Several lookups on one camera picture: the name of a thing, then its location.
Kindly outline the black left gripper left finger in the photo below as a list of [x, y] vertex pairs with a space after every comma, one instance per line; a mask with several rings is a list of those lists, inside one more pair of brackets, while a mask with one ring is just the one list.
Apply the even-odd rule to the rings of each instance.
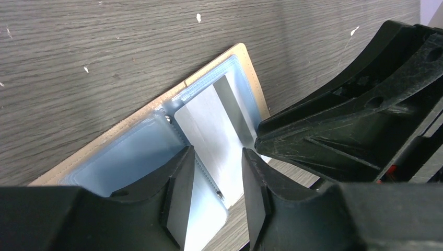
[[195, 151], [101, 197], [77, 186], [1, 188], [1, 250], [183, 250]]

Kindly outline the silver credit card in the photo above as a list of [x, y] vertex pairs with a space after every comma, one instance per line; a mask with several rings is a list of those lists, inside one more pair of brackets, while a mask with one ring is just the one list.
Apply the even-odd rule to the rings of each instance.
[[188, 101], [174, 118], [194, 146], [226, 208], [243, 195], [242, 150], [252, 149], [262, 117], [249, 82], [227, 73]]

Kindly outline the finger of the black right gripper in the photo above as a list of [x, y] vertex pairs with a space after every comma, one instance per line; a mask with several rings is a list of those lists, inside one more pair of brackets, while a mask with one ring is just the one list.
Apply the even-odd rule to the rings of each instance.
[[262, 121], [255, 149], [330, 182], [442, 170], [442, 29], [388, 20], [338, 76]]

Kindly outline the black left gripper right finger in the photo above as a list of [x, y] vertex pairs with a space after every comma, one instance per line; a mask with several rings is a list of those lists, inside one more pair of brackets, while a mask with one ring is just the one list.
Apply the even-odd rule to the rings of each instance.
[[251, 250], [442, 250], [441, 184], [340, 183], [317, 192], [242, 151]]

